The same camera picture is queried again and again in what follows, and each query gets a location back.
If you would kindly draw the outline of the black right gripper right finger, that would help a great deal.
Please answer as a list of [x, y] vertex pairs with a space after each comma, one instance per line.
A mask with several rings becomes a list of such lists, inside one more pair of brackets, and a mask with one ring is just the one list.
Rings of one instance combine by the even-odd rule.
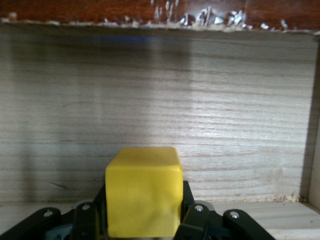
[[240, 209], [223, 215], [206, 201], [195, 200], [188, 181], [183, 182], [181, 220], [174, 240], [273, 240], [249, 214]]

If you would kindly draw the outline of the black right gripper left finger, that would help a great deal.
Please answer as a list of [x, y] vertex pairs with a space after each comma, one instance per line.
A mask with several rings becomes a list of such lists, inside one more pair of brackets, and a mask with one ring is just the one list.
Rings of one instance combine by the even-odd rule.
[[107, 231], [106, 187], [62, 214], [44, 207], [0, 235], [2, 240], [99, 240]]

